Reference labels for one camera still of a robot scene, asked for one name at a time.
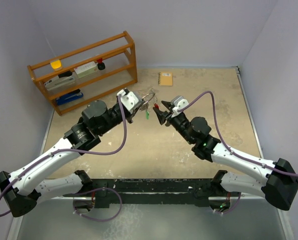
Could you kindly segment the large silver keyring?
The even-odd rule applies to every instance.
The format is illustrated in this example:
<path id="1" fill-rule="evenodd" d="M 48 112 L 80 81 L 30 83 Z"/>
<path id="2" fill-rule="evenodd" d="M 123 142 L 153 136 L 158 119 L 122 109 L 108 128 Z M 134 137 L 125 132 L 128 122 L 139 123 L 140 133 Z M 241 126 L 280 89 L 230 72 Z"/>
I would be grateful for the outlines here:
<path id="1" fill-rule="evenodd" d="M 139 109 L 140 111 L 146 111 L 149 108 L 150 103 L 152 103 L 155 106 L 155 104 L 158 102 L 156 90 L 154 88 L 151 88 L 149 93 L 142 97 L 142 100 L 144 102 Z"/>

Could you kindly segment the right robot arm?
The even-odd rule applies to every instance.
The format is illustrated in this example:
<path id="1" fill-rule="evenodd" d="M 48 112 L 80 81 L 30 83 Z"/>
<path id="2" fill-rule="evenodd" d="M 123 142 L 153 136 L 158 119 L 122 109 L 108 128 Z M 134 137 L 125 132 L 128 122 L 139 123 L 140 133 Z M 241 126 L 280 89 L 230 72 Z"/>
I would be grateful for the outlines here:
<path id="1" fill-rule="evenodd" d="M 230 147 L 210 134 L 212 129 L 204 117 L 188 120 L 170 102 L 163 101 L 162 104 L 168 108 L 167 111 L 161 111 L 157 105 L 153 107 L 159 123 L 172 126 L 192 145 L 196 157 L 241 172 L 238 175 L 227 170 L 218 171 L 211 183 L 215 195 L 247 193 L 264 198 L 280 210 L 290 210 L 298 192 L 298 176 L 289 161 L 264 159 Z"/>

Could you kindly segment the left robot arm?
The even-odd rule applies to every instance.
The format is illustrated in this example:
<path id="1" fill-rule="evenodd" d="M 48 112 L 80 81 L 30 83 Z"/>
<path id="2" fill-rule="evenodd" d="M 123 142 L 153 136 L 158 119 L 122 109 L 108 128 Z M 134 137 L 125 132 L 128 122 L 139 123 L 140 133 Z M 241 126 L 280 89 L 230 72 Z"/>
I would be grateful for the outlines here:
<path id="1" fill-rule="evenodd" d="M 0 172 L 0 218 L 12 214 L 21 217 L 37 205 L 55 197 L 72 194 L 87 196 L 92 192 L 92 180 L 85 171 L 76 171 L 68 176 L 47 177 L 84 154 L 110 156 L 120 152 L 127 141 L 127 123 L 144 101 L 135 93 L 117 95 L 117 103 L 107 108 L 96 100 L 85 109 L 78 123 L 65 133 L 53 147 L 24 167 L 11 173 Z M 100 137 L 123 124 L 121 145 L 111 152 L 95 152 L 91 149 L 100 143 Z"/>

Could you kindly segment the brown spiral notebook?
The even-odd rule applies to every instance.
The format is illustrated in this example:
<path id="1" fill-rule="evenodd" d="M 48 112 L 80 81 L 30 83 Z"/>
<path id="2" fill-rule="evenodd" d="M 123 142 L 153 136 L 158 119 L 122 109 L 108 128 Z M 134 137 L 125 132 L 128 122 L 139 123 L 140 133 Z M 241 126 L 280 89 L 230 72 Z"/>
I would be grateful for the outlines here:
<path id="1" fill-rule="evenodd" d="M 173 86 L 173 74 L 171 72 L 160 72 L 158 74 L 158 84 L 160 86 Z"/>

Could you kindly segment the black red stamp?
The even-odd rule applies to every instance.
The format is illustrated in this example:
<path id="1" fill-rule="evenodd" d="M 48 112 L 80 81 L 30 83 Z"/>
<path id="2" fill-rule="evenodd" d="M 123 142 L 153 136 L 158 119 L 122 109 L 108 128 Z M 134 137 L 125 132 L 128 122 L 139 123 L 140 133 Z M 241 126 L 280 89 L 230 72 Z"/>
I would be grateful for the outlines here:
<path id="1" fill-rule="evenodd" d="M 97 62 L 97 68 L 98 68 L 98 70 L 102 71 L 102 70 L 104 70 L 106 68 L 106 66 L 105 66 L 105 64 L 103 62 L 103 58 L 97 59 L 96 62 Z"/>

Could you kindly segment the blue stapler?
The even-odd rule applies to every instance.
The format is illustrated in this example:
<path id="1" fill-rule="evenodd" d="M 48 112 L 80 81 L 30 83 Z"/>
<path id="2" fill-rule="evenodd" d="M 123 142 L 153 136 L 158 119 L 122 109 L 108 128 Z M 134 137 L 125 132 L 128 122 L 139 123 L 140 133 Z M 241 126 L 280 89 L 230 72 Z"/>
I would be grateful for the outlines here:
<path id="1" fill-rule="evenodd" d="M 81 99 L 84 96 L 84 94 L 81 92 L 80 89 L 76 89 L 74 91 L 71 91 L 69 93 L 66 93 L 60 97 L 56 98 L 56 104 L 58 106 L 70 103 L 72 101 Z"/>

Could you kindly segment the white box on shelf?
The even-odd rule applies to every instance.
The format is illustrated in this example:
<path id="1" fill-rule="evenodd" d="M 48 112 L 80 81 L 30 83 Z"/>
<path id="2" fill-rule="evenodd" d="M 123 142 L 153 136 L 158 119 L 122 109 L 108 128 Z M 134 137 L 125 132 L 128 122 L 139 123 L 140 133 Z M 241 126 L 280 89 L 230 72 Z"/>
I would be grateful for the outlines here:
<path id="1" fill-rule="evenodd" d="M 79 78 L 86 77 L 90 74 L 95 73 L 98 70 L 98 67 L 94 61 L 88 62 L 84 65 L 74 68 L 74 72 Z"/>

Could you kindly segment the orange wooden shelf rack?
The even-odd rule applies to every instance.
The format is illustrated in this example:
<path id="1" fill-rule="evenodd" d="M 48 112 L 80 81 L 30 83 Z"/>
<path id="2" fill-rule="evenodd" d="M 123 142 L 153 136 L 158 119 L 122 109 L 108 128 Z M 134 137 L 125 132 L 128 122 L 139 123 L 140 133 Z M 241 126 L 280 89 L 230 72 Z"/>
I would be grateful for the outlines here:
<path id="1" fill-rule="evenodd" d="M 127 31 L 27 69 L 59 116 L 138 81 L 135 41 Z"/>

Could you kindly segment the white black stapler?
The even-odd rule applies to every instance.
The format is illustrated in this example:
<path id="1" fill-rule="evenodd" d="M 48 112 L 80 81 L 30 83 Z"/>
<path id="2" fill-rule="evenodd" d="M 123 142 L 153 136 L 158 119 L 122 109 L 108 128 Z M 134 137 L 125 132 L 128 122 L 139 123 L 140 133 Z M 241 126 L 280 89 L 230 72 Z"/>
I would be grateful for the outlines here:
<path id="1" fill-rule="evenodd" d="M 48 91 L 52 91 L 64 86 L 69 86 L 74 84 L 77 78 L 78 78 L 77 74 L 69 70 L 61 74 L 58 74 L 57 76 L 46 81 L 44 83 L 44 86 Z"/>

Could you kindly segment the yellow sticky note pad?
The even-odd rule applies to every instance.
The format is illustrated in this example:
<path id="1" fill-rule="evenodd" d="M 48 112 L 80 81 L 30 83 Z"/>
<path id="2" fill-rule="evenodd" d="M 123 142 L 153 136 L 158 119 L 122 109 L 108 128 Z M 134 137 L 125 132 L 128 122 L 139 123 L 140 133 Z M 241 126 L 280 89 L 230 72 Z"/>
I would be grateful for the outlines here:
<path id="1" fill-rule="evenodd" d="M 62 62 L 60 59 L 54 59 L 50 62 L 51 68 L 56 72 L 63 68 Z"/>

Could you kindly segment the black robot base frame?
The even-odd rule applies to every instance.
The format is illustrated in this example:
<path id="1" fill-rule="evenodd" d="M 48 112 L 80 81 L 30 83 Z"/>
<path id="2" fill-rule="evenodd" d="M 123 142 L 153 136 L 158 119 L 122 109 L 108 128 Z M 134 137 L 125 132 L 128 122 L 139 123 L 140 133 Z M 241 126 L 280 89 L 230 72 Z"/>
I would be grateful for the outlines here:
<path id="1" fill-rule="evenodd" d="M 81 170 L 82 188 L 67 197 L 90 197 L 94 208 L 108 208 L 111 204 L 194 205 L 211 207 L 225 212 L 233 206 L 229 193 L 211 178 L 90 178 Z"/>

